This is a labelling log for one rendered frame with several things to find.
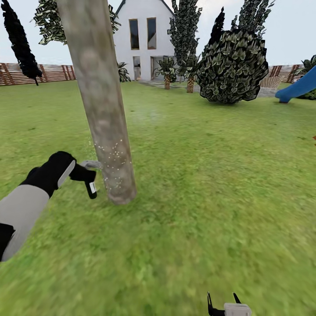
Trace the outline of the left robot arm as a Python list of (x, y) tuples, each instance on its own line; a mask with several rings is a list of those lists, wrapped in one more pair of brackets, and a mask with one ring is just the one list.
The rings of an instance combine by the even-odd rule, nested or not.
[(6, 261), (16, 254), (54, 190), (68, 176), (72, 180), (94, 182), (95, 170), (101, 167), (97, 159), (84, 160), (78, 165), (70, 155), (58, 152), (40, 168), (32, 169), (27, 179), (0, 201), (0, 260)]

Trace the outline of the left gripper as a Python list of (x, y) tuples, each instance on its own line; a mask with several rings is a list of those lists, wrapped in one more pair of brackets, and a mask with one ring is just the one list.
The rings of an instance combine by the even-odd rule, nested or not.
[(81, 172), (76, 177), (71, 177), (72, 180), (85, 181), (85, 182), (94, 182), (96, 179), (95, 170), (87, 170), (84, 167), (81, 167)]

